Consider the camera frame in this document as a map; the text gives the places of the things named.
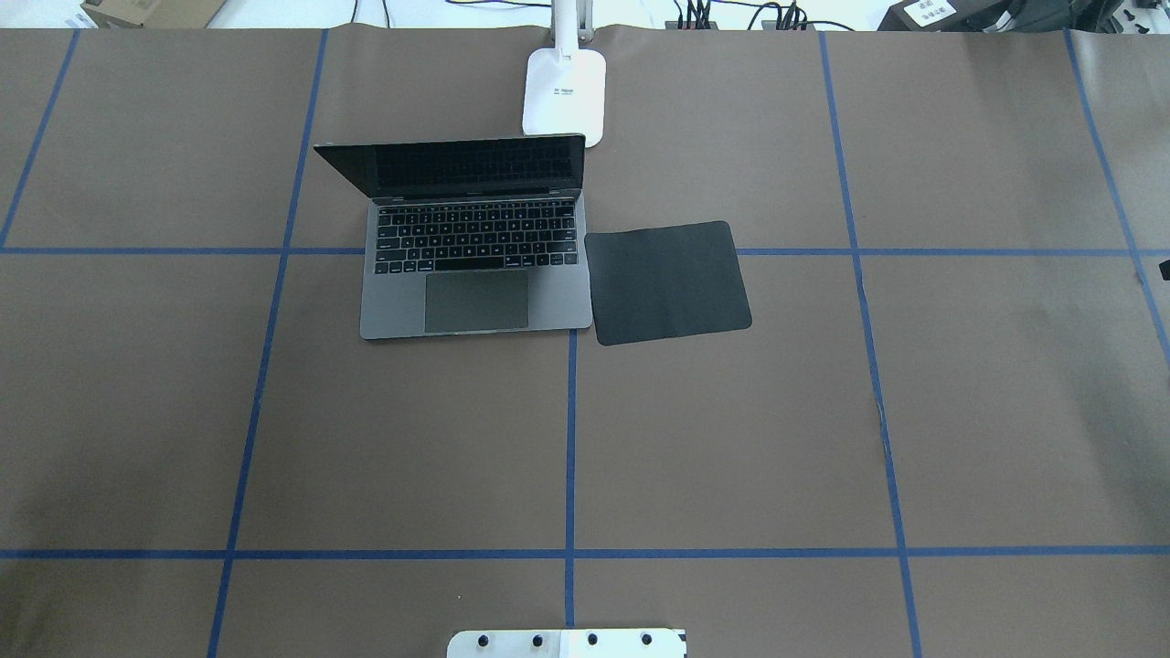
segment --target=open laptop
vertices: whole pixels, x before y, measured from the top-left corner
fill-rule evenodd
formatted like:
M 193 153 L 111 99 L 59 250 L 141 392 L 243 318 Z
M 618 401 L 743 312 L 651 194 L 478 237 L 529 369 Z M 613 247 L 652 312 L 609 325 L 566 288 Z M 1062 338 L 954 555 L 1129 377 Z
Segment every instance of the open laptop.
M 314 150 L 370 197 L 363 338 L 593 322 L 583 136 Z

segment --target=spacebar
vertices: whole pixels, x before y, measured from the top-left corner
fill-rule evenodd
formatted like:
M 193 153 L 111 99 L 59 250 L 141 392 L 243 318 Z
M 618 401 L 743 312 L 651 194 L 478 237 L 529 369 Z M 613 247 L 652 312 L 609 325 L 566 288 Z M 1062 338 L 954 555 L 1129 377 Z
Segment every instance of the spacebar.
M 452 269 L 503 269 L 503 256 L 442 259 L 435 261 L 435 272 L 449 272 Z

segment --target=laptop screen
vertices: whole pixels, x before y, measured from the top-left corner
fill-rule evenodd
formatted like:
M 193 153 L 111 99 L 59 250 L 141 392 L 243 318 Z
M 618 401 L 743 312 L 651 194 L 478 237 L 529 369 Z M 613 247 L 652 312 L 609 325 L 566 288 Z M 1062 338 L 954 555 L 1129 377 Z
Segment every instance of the laptop screen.
M 585 164 L 580 135 L 315 149 L 369 197 L 579 189 Z

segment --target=laptop trackpad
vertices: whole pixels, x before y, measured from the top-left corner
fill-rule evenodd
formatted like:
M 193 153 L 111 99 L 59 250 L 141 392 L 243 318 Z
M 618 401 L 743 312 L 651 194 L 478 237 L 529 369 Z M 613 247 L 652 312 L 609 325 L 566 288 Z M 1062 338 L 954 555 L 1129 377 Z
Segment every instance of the laptop trackpad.
M 528 327 L 523 269 L 427 276 L 427 334 Z

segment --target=barcode label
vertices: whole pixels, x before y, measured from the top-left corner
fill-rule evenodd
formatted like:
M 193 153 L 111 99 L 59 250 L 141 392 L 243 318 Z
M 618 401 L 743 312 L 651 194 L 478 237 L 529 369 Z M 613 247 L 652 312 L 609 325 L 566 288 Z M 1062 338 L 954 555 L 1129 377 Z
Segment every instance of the barcode label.
M 947 0 L 921 0 L 907 5 L 906 13 L 918 23 L 918 27 L 927 27 L 954 14 L 955 7 Z

